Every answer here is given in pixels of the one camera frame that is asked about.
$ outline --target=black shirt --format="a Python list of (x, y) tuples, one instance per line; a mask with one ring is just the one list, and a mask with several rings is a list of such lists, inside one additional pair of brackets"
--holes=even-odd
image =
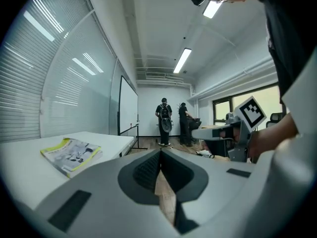
[(187, 107), (180, 107), (179, 108), (178, 113), (179, 113), (179, 120), (181, 122), (186, 122), (187, 121), (187, 116), (186, 116), (186, 113), (185, 113), (186, 111), (187, 111)]
[(260, 0), (265, 7), (268, 49), (282, 97), (305, 67), (316, 44), (314, 0)]
[[(169, 105), (169, 104), (166, 104), (166, 106), (167, 106), (167, 109), (168, 109), (169, 113), (172, 113), (172, 108), (170, 107), (170, 105)], [(158, 105), (157, 110), (156, 110), (156, 113), (159, 113), (159, 114), (160, 114), (161, 111), (162, 111), (162, 109), (163, 109), (162, 105)]]

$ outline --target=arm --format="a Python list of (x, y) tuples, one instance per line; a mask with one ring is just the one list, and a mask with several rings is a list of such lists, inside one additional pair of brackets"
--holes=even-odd
[(170, 105), (168, 105), (168, 109), (169, 109), (169, 115), (172, 116), (173, 110), (172, 110), (172, 107)]
[(159, 106), (157, 107), (156, 111), (155, 111), (155, 115), (159, 118), (159, 113), (160, 113), (160, 108)]
[(291, 114), (287, 114), (276, 125), (253, 134), (249, 145), (250, 155), (258, 156), (265, 151), (274, 150), (282, 141), (295, 137), (297, 133)]
[(188, 115), (191, 119), (194, 119), (194, 117), (190, 113), (188, 113), (188, 111), (185, 111), (185, 114)]

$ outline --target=whiteboard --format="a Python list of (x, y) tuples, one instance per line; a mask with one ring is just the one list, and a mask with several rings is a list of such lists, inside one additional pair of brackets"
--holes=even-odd
[(120, 83), (119, 114), (120, 133), (138, 123), (138, 95), (123, 76)]

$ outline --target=ceiling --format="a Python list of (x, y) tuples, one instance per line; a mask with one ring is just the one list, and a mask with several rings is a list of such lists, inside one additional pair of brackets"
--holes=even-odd
[(192, 53), (180, 75), (194, 77), (264, 17), (256, 0), (224, 3), (213, 19), (203, 16), (207, 2), (198, 7), (190, 0), (123, 0), (123, 6), (139, 77), (145, 71), (173, 73), (184, 48)]

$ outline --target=white wall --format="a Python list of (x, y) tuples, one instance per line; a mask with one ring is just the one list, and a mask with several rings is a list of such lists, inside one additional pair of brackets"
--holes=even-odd
[(202, 122), (202, 125), (213, 124), (212, 103), (207, 99), (199, 101), (199, 118)]
[[(216, 62), (210, 68), (200, 71), (195, 85), (196, 92), (217, 84), (232, 75), (243, 72), (244, 69), (253, 66), (260, 60), (269, 57), (266, 41), (265, 18), (259, 17), (252, 25), (246, 29), (240, 36), (239, 45), (230, 52), (225, 53), (219, 62)], [(212, 101), (226, 96), (239, 94), (248, 90), (272, 84), (277, 82), (275, 67), (272, 65), (263, 73), (256, 76), (250, 75), (243, 80), (231, 82), (219, 91), (215, 91), (212, 96), (199, 101), (199, 114), (203, 121), (213, 124)]]
[(99, 22), (106, 33), (132, 84), (137, 88), (135, 60), (122, 0), (90, 0)]
[(161, 104), (162, 98), (167, 98), (167, 103), (172, 107), (174, 121), (173, 129), (170, 135), (179, 135), (179, 115), (178, 106), (182, 102), (186, 103), (187, 110), (193, 116), (195, 115), (194, 106), (187, 102), (190, 97), (188, 88), (182, 87), (139, 87), (139, 135), (140, 136), (159, 136), (159, 119), (155, 116), (158, 105)]
[(269, 56), (265, 20), (262, 17), (249, 26), (240, 39), (239, 45), (233, 50), (231, 49), (219, 62), (199, 72), (198, 83), (195, 86), (197, 92), (225, 80)]

